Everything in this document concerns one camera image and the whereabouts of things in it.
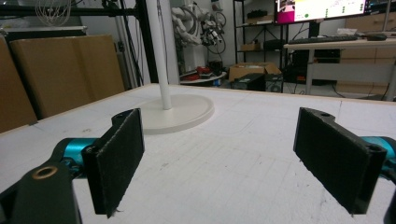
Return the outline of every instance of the round white base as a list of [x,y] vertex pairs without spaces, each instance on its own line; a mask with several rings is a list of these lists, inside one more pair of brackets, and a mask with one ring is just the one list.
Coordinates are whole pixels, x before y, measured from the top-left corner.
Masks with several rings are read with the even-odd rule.
[[197,126],[215,112],[213,102],[199,95],[171,95],[172,108],[163,109],[162,99],[139,105],[144,134],[175,133]]

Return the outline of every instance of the monitor screen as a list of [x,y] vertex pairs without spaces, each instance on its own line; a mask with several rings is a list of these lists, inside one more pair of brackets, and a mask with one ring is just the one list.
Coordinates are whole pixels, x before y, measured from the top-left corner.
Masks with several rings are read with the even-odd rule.
[[276,23],[288,24],[363,15],[368,0],[275,0]]

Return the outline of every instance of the desk leg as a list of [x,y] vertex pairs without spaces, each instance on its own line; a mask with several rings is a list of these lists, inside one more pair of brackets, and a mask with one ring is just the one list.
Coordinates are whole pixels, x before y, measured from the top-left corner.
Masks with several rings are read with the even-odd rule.
[[312,64],[314,63],[314,54],[315,50],[311,49],[309,50],[309,56],[308,56],[308,66],[307,66],[307,71],[306,71],[306,83],[305,83],[305,95],[311,94],[311,87],[312,87],[312,78],[314,76],[313,74],[313,67]]
[[393,65],[386,101],[393,101],[396,93],[396,62]]

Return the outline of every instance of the white tabletop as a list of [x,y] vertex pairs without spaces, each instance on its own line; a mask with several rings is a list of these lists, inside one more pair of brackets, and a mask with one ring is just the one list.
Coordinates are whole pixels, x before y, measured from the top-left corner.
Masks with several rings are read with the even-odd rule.
[[366,39],[324,42],[311,44],[284,45],[285,49],[366,49],[366,48],[396,48],[396,38],[385,41],[367,41]]
[[[293,152],[300,106],[336,116],[359,136],[396,138],[396,104],[171,86],[207,96],[215,114],[179,133],[145,135],[146,152],[111,219],[97,216],[87,180],[74,180],[84,223],[382,223],[395,187],[378,179],[368,214],[352,217]],[[148,85],[0,134],[0,191],[66,137],[100,137],[121,111],[160,97]]]

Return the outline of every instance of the keyboard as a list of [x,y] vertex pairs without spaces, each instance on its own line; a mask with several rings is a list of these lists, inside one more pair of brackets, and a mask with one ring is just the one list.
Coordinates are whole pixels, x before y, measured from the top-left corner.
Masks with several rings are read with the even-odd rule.
[[312,43],[325,43],[325,42],[338,42],[338,41],[351,41],[357,40],[358,37],[354,35],[335,35],[326,37],[310,37],[301,38],[289,41],[290,45],[293,44],[312,44]]

